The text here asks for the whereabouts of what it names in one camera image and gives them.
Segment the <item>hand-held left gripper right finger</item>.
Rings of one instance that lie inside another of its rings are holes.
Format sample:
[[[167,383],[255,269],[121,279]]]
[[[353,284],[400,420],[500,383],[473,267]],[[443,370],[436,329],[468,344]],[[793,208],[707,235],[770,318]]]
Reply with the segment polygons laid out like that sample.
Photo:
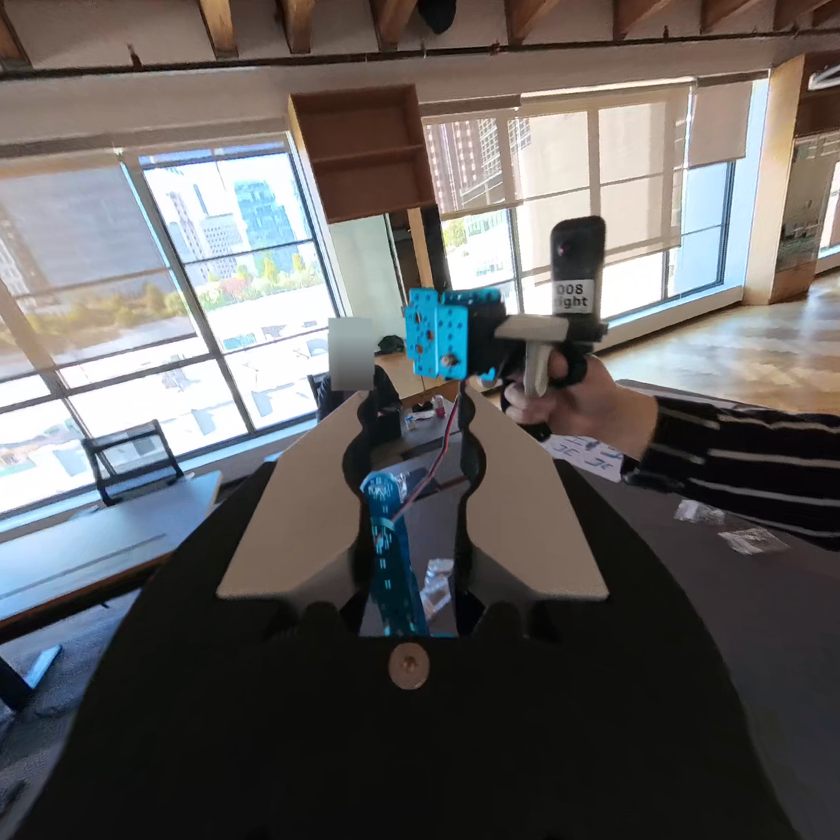
[[[469,385],[458,395],[466,489],[456,523],[456,632],[497,604],[529,630],[550,610],[610,591],[551,456]]]

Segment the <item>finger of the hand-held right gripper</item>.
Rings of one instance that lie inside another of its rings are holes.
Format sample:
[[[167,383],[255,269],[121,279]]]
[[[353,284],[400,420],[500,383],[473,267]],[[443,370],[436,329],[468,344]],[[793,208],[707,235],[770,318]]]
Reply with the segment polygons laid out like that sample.
[[[507,316],[496,327],[494,337],[525,343],[562,343],[569,330],[567,318],[520,313]]]

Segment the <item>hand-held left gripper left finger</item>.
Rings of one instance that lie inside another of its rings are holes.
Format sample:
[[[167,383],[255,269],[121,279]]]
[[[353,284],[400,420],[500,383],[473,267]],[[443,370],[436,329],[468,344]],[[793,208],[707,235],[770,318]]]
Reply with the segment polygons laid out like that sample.
[[[331,605],[347,630],[361,635],[375,565],[361,490],[371,472],[372,396],[348,396],[279,455],[218,600],[277,606],[292,622],[310,606]]]

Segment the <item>blue hobby robot arm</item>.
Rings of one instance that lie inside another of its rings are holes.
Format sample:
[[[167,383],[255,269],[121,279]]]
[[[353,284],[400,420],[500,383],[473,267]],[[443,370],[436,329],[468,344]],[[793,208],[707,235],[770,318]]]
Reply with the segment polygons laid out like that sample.
[[[424,583],[417,582],[413,570],[403,517],[408,494],[397,478],[384,471],[370,473],[361,490],[371,515],[374,549],[369,597],[380,617],[382,635],[456,638],[456,632],[435,626],[441,615],[455,614],[450,579],[451,603],[433,621],[426,620],[419,594]]]

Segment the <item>person's right forearm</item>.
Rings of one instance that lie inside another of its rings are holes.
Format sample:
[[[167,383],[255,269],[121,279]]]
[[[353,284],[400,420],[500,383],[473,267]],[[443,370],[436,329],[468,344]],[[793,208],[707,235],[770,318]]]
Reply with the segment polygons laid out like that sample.
[[[657,423],[625,481],[839,549],[839,418],[656,397]]]

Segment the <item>wooden side desk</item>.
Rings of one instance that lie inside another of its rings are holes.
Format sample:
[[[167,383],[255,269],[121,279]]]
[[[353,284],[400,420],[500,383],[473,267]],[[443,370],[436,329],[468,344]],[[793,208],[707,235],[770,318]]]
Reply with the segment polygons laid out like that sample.
[[[141,585],[204,522],[221,482],[216,470],[3,542],[2,644]]]

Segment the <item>grey desk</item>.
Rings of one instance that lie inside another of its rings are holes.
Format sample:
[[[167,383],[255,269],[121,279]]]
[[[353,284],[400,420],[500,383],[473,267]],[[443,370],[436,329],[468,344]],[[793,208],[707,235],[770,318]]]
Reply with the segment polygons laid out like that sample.
[[[838,560],[738,556],[676,499],[558,465],[610,591],[528,631],[493,606],[424,639],[401,690],[371,642],[357,838],[838,838]]]

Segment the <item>person's right hand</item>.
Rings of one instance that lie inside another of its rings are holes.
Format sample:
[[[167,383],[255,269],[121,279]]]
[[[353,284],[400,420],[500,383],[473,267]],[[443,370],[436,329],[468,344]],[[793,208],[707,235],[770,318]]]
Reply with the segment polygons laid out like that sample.
[[[646,453],[658,420],[656,399],[615,383],[594,355],[587,356],[581,382],[541,396],[528,396],[522,377],[514,374],[503,392],[503,411],[515,423],[547,424],[554,435],[593,438],[635,460]]]

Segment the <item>white marker sheet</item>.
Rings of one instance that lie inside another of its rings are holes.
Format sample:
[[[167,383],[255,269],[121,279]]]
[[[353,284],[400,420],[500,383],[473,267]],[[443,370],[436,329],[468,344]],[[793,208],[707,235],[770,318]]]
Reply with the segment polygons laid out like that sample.
[[[562,460],[613,483],[623,479],[624,454],[602,442],[580,436],[550,436],[542,446],[553,459]]]

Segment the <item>crumpled clear plastic wrap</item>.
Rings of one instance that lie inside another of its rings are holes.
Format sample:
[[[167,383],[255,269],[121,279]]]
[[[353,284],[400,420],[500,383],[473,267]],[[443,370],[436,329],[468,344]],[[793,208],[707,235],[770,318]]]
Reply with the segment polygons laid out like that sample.
[[[451,559],[434,559],[427,563],[424,583],[419,592],[426,620],[431,622],[451,603],[449,579],[455,568]]]

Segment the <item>dark office table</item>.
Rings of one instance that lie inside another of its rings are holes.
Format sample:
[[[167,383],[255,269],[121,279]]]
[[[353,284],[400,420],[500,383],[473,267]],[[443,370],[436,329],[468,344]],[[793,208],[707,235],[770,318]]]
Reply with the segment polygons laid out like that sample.
[[[373,470],[392,474],[401,483],[405,493],[413,491],[427,476],[443,445],[448,416],[455,406],[445,398],[443,403],[444,416],[437,416],[434,406],[423,412],[415,412],[411,406],[404,406],[399,426],[400,437],[371,450]],[[419,500],[466,483],[467,478],[461,468],[461,444],[462,435],[457,421],[454,421],[447,452],[418,495]]]

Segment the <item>pale wooden column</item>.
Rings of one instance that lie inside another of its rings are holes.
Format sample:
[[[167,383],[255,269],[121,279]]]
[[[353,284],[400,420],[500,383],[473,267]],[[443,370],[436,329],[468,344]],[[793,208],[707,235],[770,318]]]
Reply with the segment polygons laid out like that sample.
[[[761,307],[798,298],[814,281],[816,261],[776,269],[784,206],[795,147],[795,122],[804,77],[805,55],[785,61],[769,75],[757,192],[742,303]]]

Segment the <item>long clear plastic bag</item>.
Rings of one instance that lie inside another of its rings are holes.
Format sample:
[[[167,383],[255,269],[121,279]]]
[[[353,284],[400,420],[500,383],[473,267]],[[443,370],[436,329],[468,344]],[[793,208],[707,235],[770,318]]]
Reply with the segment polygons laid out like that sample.
[[[721,531],[718,536],[732,551],[745,556],[782,553],[790,548],[787,543],[765,528]]]

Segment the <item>black ceiling fixture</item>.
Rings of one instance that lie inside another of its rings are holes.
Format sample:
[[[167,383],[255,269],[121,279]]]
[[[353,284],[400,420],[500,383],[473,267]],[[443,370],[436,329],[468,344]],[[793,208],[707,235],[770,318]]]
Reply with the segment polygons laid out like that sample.
[[[433,34],[442,35],[450,30],[455,21],[457,1],[420,0],[416,2],[416,11]]]

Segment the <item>black frame chair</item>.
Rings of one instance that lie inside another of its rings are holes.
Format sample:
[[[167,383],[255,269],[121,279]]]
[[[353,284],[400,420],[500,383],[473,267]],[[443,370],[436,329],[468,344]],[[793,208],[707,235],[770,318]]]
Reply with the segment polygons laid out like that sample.
[[[113,507],[184,480],[157,419],[99,437],[81,445],[100,499]]]

